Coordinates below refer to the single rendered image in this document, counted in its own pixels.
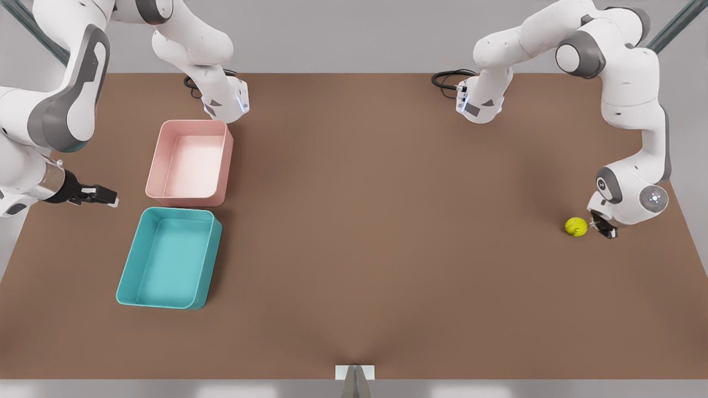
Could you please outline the teal plastic tray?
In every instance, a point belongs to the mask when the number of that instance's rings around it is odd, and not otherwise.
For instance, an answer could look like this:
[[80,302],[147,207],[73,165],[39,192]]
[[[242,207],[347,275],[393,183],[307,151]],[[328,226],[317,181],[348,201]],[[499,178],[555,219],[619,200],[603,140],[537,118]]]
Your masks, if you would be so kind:
[[210,211],[149,207],[141,215],[116,291],[119,304],[202,309],[222,224]]

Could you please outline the silver frame post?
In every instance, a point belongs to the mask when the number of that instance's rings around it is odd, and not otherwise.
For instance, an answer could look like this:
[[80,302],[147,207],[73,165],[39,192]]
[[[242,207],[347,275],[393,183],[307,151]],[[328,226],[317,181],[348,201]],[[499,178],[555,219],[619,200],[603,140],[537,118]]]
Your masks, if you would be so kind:
[[0,6],[10,13],[41,45],[46,48],[62,65],[67,66],[69,52],[49,38],[39,27],[33,13],[21,0],[0,0]]
[[375,379],[374,365],[336,365],[335,379],[343,380],[340,398],[373,398],[369,381]]
[[657,54],[660,53],[660,51],[666,48],[669,43],[690,25],[705,8],[708,8],[708,0],[689,0],[645,47]]

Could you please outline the pink plastic tray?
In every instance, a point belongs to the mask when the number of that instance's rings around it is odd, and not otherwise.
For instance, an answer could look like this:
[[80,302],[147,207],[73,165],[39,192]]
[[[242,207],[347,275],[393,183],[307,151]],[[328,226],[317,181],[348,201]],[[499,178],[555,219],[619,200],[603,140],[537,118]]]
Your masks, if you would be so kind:
[[145,194],[166,207],[218,207],[225,201],[233,136],[218,120],[162,124]]

